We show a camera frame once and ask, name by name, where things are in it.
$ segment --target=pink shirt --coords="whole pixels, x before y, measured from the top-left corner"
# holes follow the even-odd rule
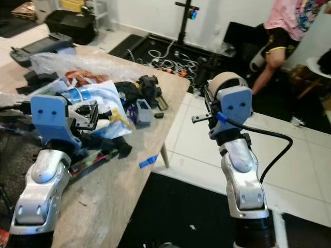
[[[305,31],[299,28],[296,11],[305,0],[275,0],[269,20],[264,24],[266,29],[281,27],[285,29],[293,40],[301,41]],[[328,0],[315,0],[316,5],[323,5]]]

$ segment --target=black bag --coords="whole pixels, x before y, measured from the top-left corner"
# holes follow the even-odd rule
[[[319,59],[318,64],[323,73],[331,75],[331,49]]]
[[[74,43],[87,45],[96,36],[95,16],[68,10],[56,10],[45,20],[51,33],[58,32],[70,36]]]

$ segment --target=table leg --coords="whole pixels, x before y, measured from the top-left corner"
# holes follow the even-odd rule
[[[316,85],[318,85],[321,82],[322,79],[317,79],[315,82],[313,82],[309,87],[307,87],[299,96],[298,99],[301,99],[304,97],[308,92],[310,92]]]
[[[163,161],[165,163],[166,168],[169,168],[169,159],[168,159],[168,153],[167,153],[165,143],[163,143],[163,146],[161,148],[161,155],[162,155],[162,158],[163,158]]]

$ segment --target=tan roller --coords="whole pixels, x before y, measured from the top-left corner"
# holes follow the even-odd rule
[[[240,85],[247,85],[246,81],[239,76],[238,74],[227,71],[227,72],[222,72],[221,74],[218,74],[216,77],[212,79],[212,81],[209,83],[209,91],[212,93],[213,97],[216,97],[217,91],[219,87],[226,81],[230,79],[239,79]]]

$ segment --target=tangled cable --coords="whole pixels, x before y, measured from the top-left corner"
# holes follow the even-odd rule
[[[183,71],[190,73],[190,75],[185,76],[188,80],[191,81],[191,85],[194,85],[194,79],[197,77],[196,71],[198,70],[199,63],[197,61],[194,61],[190,59],[189,56],[187,56],[184,53],[179,53],[178,58],[182,57],[182,62],[176,62],[171,59],[164,59],[169,55],[170,48],[174,44],[175,40],[173,40],[170,45],[167,47],[167,52],[162,56],[162,53],[158,50],[149,50],[148,54],[152,58],[154,58],[154,61],[159,62],[157,66],[152,65],[152,61],[150,63],[144,63],[143,59],[138,58],[135,59],[132,51],[130,49],[127,49],[129,52],[131,59],[133,62],[142,64],[144,66],[150,66],[154,67],[155,69],[163,69],[163,70],[171,70],[174,74],[181,74]]]

